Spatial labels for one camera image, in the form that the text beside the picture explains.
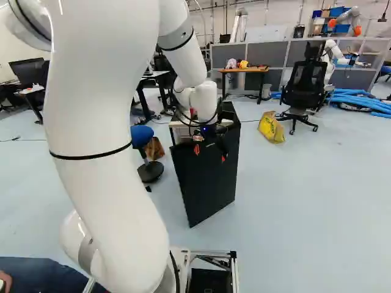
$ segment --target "metal frame base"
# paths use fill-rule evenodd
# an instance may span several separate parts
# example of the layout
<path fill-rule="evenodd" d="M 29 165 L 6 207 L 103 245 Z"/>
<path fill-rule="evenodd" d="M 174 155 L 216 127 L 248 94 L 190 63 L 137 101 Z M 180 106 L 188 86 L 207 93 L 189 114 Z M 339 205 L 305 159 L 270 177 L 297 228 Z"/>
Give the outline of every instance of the metal frame base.
<path fill-rule="evenodd" d="M 231 275 L 231 287 L 227 293 L 239 293 L 239 273 L 238 273 L 238 259 L 236 251 L 215 251 L 215 250 L 187 250 L 179 248 L 171 248 L 175 258 L 175 262 L 180 265 L 183 264 L 180 272 L 181 292 L 186 293 L 188 290 L 187 284 L 191 282 L 191 264 L 195 259 L 205 261 L 218 267 L 220 270 L 226 270 Z M 90 278 L 83 293 L 91 293 L 95 285 L 95 279 Z"/>

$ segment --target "black stool base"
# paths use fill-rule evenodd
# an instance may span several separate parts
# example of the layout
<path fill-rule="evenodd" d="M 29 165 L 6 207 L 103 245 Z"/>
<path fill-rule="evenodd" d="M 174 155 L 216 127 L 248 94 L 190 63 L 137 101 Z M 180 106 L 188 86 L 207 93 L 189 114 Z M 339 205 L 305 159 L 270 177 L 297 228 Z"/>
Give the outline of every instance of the black stool base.
<path fill-rule="evenodd" d="M 137 171 L 143 183 L 152 183 L 159 179 L 164 171 L 164 166 L 162 163 L 153 161 L 148 165 L 141 165 Z"/>

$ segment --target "white robotic arm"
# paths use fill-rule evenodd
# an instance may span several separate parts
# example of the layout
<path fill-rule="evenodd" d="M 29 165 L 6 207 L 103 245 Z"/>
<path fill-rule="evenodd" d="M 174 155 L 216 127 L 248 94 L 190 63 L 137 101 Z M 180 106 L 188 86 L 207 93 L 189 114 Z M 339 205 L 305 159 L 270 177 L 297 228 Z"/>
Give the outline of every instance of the white robotic arm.
<path fill-rule="evenodd" d="M 52 52 L 45 131 L 76 209 L 62 228 L 65 251 L 111 292 L 172 292 L 166 227 L 128 148 L 129 109 L 159 35 L 175 90 L 217 104 L 185 0 L 9 2 L 11 31 Z"/>
<path fill-rule="evenodd" d="M 348 65 L 351 62 L 351 59 L 347 59 L 344 57 L 344 55 L 341 52 L 341 49 L 337 46 L 334 40 L 327 40 L 321 57 L 321 60 L 327 63 L 326 77 L 324 78 L 325 85 L 329 83 L 330 78 L 335 71 L 335 64 L 332 62 L 332 60 L 334 59 L 337 60 L 337 63 L 339 65 Z M 363 67 L 370 65 L 358 61 L 356 61 L 354 64 Z"/>
<path fill-rule="evenodd" d="M 333 18 L 328 22 L 328 26 L 334 28 L 337 24 L 344 21 L 351 20 L 351 30 L 347 33 L 347 36 L 358 37 L 361 34 L 361 20 L 360 9 L 358 6 L 350 8 L 348 11 L 342 13 L 337 18 Z"/>
<path fill-rule="evenodd" d="M 206 66 L 188 6 L 184 0 L 160 0 L 160 14 L 158 44 L 178 75 L 175 96 L 185 109 L 197 111 L 199 121 L 214 123 L 217 117 L 211 118 L 217 108 L 217 85 L 206 81 Z"/>

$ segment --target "orange object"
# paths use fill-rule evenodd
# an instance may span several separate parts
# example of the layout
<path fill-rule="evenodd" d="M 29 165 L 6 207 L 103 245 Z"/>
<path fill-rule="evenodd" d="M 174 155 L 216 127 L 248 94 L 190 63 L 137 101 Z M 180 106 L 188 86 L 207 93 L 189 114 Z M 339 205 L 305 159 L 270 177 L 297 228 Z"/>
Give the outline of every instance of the orange object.
<path fill-rule="evenodd" d="M 358 37 L 361 34 L 361 26 L 356 26 L 354 29 L 354 36 Z"/>
<path fill-rule="evenodd" d="M 333 29 L 337 25 L 337 20 L 335 18 L 333 18 L 333 19 L 329 20 L 329 23 L 327 25 Z"/>
<path fill-rule="evenodd" d="M 195 147 L 194 147 L 194 153 L 195 153 L 196 155 L 199 155 L 199 154 L 200 154 L 200 146 L 199 146 L 199 145 L 195 145 Z"/>

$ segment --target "computer monitor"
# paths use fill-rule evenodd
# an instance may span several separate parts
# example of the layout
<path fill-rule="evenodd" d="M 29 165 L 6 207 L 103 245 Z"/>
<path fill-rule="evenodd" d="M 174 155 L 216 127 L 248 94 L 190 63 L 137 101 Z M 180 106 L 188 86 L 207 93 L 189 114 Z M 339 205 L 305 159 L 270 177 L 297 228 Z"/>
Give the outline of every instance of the computer monitor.
<path fill-rule="evenodd" d="M 45 60 L 34 58 L 21 61 L 9 62 L 13 73 L 23 85 L 39 83 L 42 81 L 42 69 Z"/>

